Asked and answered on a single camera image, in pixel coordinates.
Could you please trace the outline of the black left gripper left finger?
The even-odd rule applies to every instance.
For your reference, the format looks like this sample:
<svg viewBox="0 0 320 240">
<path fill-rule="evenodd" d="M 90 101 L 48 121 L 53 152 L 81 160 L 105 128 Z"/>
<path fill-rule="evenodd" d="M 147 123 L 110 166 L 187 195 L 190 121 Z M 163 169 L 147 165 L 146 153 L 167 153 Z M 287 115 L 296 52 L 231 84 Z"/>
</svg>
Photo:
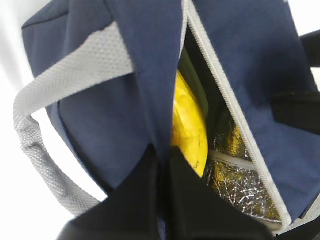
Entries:
<svg viewBox="0 0 320 240">
<path fill-rule="evenodd" d="M 158 217 L 158 166 L 148 146 L 132 173 L 106 200 L 68 222 L 60 240 L 163 240 Z"/>
</svg>

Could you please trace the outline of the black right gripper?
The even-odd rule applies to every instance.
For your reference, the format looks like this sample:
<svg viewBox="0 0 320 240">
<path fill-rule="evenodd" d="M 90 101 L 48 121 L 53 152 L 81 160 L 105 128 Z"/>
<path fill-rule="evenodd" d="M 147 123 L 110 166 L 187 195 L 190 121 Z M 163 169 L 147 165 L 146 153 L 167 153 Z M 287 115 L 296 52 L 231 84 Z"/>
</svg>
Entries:
<svg viewBox="0 0 320 240">
<path fill-rule="evenodd" d="M 320 67 L 320 32 L 300 37 L 308 65 Z M 274 120 L 280 124 L 310 133 L 320 131 L 320 93 L 317 91 L 289 92 L 273 97 L 271 108 Z"/>
</svg>

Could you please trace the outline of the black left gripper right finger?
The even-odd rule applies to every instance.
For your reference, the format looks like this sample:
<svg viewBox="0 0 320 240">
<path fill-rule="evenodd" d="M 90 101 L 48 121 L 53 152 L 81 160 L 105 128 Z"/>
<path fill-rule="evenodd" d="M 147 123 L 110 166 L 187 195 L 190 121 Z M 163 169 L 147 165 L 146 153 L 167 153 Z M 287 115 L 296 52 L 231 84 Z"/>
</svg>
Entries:
<svg viewBox="0 0 320 240">
<path fill-rule="evenodd" d="M 205 185 L 178 147 L 168 158 L 169 239 L 272 240 L 271 231 Z"/>
</svg>

